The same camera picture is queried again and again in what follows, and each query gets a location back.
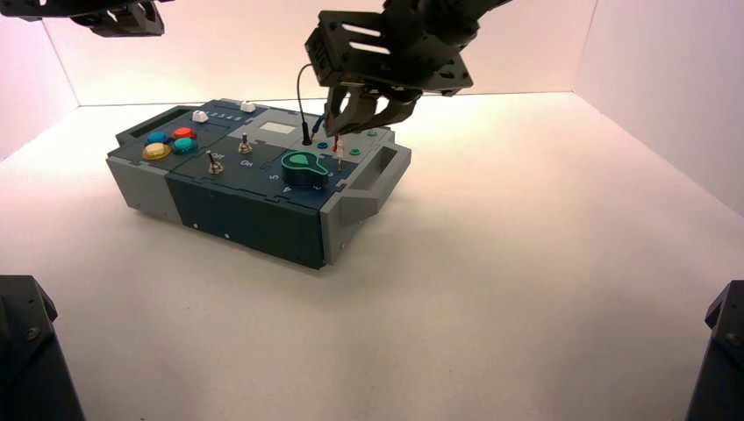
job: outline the white wall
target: white wall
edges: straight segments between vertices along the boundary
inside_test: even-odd
[[[0,16],[0,161],[77,107],[44,26]]]
[[[518,0],[482,21],[466,50],[475,92],[572,90],[595,0]],[[320,10],[381,11],[383,0],[179,0],[166,35],[100,39],[67,20],[47,28],[83,105],[292,98]],[[311,75],[304,96],[323,97]]]
[[[576,92],[744,212],[744,2],[599,0]]]

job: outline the handle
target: handle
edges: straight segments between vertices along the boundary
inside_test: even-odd
[[[386,144],[374,151],[340,192],[341,223],[357,224],[379,212],[410,164],[407,147]]]

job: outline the white button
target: white button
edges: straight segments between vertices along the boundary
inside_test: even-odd
[[[243,112],[254,112],[255,111],[255,105],[248,101],[243,101],[243,103],[240,105],[240,110]]]
[[[195,123],[206,123],[207,120],[209,120],[209,117],[204,111],[196,110],[193,114],[191,114],[191,121]]]

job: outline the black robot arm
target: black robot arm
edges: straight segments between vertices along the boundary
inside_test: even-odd
[[[387,0],[382,13],[321,11],[305,49],[318,82],[329,88],[326,131],[397,123],[423,92],[452,96],[472,86],[460,51],[476,37],[478,19],[510,1]],[[389,103],[377,113],[381,96]]]
[[[0,14],[29,21],[72,18],[102,37],[152,37],[165,31],[154,0],[0,0]]]

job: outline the blue button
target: blue button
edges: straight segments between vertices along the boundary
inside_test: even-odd
[[[149,136],[147,136],[147,143],[148,145],[151,143],[165,143],[168,141],[168,135],[164,132],[152,132]]]
[[[198,146],[196,141],[191,138],[183,138],[173,142],[173,153],[179,155],[196,151],[197,148]]]

